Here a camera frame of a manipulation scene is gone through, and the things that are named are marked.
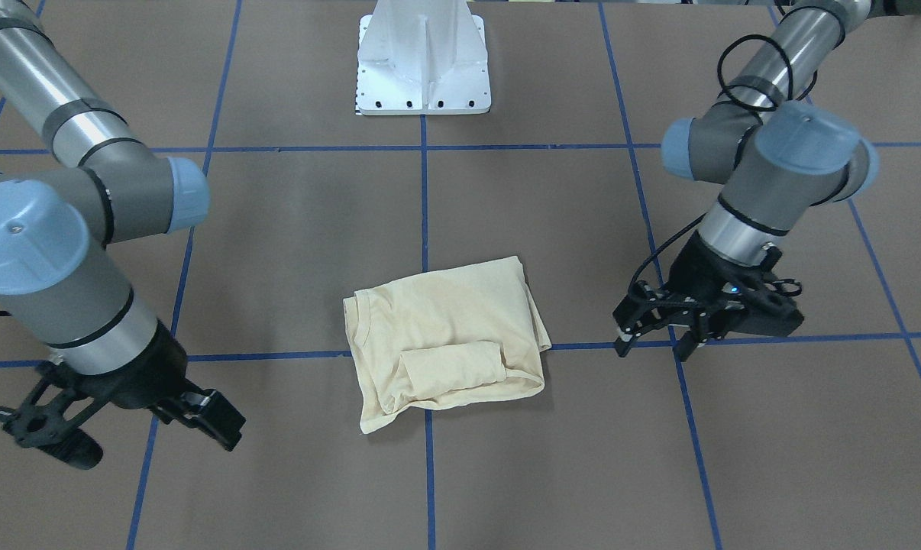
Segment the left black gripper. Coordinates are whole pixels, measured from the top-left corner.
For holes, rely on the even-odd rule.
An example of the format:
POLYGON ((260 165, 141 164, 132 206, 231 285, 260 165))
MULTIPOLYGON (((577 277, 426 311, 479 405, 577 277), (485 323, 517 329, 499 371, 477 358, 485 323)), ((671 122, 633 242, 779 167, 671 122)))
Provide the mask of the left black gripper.
POLYGON ((627 295, 614 309, 618 358, 626 358, 643 335, 668 326, 687 331, 674 346, 681 362, 709 341, 721 341, 741 320, 743 306, 738 299, 737 273, 744 268, 720 257, 705 241, 693 234, 671 264, 667 281, 660 288, 639 278, 663 250, 660 246, 642 262, 632 276, 627 295))

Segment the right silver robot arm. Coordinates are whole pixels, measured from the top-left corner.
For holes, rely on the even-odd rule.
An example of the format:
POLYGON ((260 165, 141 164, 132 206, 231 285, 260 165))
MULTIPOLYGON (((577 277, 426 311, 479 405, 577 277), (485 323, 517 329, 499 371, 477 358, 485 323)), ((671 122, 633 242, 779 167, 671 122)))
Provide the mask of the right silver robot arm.
POLYGON ((58 170, 0 172, 0 310, 49 349, 39 381, 0 408, 17 445, 90 468, 82 424, 112 404, 199 429, 231 450, 244 416, 187 379, 187 353, 108 256, 116 241, 169 234, 207 216, 205 174, 158 157, 57 51, 23 1, 0 1, 0 91, 58 170))

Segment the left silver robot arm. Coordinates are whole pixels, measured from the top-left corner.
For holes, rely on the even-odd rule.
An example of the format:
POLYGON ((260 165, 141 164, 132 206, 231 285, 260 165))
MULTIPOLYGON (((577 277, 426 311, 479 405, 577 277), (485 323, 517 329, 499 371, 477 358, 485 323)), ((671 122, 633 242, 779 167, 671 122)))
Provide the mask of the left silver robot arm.
POLYGON ((806 103, 824 59, 872 15, 869 1, 800 1, 738 76, 716 71, 720 94, 698 118, 667 129, 661 159, 672 174, 716 183, 708 212, 678 231, 687 241, 662 286, 638 276, 612 314, 624 358, 638 339, 687 330, 679 359, 729 333, 785 337, 805 319, 803 291, 774 272, 782 241, 807 209, 850 199, 874 181, 878 154, 840 116, 806 103))

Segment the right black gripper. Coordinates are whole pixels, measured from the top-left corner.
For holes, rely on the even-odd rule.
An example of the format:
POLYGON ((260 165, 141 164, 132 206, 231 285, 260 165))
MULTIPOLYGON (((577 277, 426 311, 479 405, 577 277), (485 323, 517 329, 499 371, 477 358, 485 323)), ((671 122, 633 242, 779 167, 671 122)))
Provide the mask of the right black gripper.
POLYGON ((163 323, 147 347, 115 371, 86 378, 86 394, 121 409, 147 409, 161 422, 199 429, 231 451, 241 440, 245 417, 226 396, 187 378, 185 349, 163 323))

